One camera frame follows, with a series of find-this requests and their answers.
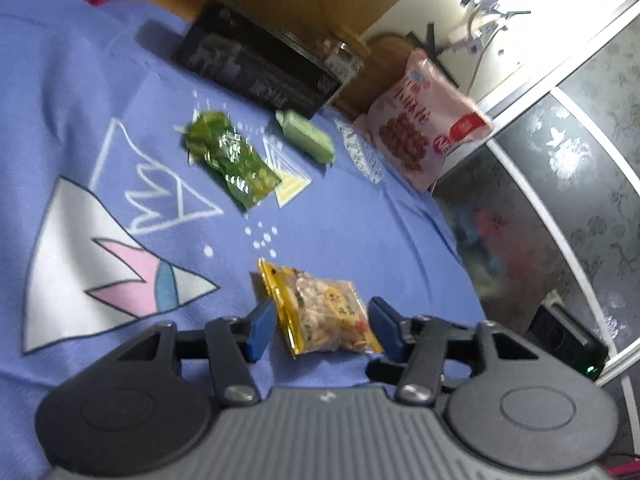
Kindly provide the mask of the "clear peanut snack packet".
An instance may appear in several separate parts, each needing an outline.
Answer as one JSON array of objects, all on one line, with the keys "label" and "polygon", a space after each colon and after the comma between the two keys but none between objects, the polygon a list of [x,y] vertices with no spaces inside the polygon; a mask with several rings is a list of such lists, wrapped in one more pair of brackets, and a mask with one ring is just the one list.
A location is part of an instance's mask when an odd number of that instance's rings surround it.
[{"label": "clear peanut snack packet", "polygon": [[258,260],[258,270],[276,305],[280,330],[292,356],[382,351],[368,308],[351,282],[316,278],[264,258]]}]

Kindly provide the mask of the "green pea snack packet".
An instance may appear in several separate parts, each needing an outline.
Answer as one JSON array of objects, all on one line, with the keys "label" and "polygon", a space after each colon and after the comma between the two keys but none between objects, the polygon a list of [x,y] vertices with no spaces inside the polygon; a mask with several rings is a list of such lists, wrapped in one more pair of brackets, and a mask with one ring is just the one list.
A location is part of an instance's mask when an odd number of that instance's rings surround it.
[{"label": "green pea snack packet", "polygon": [[201,112],[186,126],[182,145],[191,160],[221,178],[245,210],[258,205],[282,182],[236,131],[230,116],[219,110]]}]

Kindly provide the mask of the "light green snack packet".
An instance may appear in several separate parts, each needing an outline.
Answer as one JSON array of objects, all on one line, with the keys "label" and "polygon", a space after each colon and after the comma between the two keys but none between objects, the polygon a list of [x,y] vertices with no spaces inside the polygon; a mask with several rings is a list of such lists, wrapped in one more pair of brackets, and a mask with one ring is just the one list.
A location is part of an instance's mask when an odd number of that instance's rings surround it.
[{"label": "light green snack packet", "polygon": [[333,165],[335,162],[335,148],[331,138],[312,124],[310,120],[297,114],[294,110],[277,110],[276,121],[282,129],[285,139],[316,162],[323,165]]}]

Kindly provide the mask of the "black device green light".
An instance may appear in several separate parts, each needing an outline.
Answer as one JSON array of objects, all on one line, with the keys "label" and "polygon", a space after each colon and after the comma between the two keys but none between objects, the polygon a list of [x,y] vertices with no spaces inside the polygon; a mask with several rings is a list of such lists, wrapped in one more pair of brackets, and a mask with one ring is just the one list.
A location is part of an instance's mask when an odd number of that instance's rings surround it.
[{"label": "black device green light", "polygon": [[525,336],[593,382],[608,360],[608,346],[556,300],[538,307]]}]

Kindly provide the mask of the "pink fried-twist snack bag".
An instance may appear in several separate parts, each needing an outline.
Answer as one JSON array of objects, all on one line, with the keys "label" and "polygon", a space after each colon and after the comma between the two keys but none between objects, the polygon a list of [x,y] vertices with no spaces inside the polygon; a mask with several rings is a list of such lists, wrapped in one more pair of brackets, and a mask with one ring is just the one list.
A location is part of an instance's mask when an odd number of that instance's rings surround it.
[{"label": "pink fried-twist snack bag", "polygon": [[411,52],[404,76],[354,127],[419,192],[436,182],[451,150],[483,140],[494,130],[490,118],[421,49]]}]

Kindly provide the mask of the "black sheep-print storage box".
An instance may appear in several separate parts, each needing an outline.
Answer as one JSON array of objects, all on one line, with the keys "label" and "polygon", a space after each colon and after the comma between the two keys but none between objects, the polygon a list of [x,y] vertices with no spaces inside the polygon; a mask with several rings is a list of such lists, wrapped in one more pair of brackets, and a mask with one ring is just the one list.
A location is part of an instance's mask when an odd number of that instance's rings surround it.
[{"label": "black sheep-print storage box", "polygon": [[296,37],[253,20],[224,0],[206,2],[172,59],[267,110],[294,110],[306,118],[342,86]]}]

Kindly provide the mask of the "nut jar gold lid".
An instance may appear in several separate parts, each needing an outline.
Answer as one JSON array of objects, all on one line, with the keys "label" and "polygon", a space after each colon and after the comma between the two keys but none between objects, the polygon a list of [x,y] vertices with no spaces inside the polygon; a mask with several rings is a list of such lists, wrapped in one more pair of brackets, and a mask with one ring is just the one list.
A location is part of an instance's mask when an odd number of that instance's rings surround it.
[{"label": "nut jar gold lid", "polygon": [[349,84],[364,66],[363,59],[341,40],[317,39],[314,52],[341,84]]}]

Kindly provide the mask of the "white wall charger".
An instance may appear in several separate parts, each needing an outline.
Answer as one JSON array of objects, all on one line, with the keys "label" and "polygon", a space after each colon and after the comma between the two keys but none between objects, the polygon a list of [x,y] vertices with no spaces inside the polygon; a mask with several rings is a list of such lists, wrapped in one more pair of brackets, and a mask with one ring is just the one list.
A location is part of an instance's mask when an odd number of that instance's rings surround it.
[{"label": "white wall charger", "polygon": [[506,10],[502,0],[472,0],[471,11],[465,22],[450,32],[444,50],[465,49],[469,54],[477,54],[488,46],[489,36],[506,27],[506,21],[520,15],[530,14],[529,10]]}]

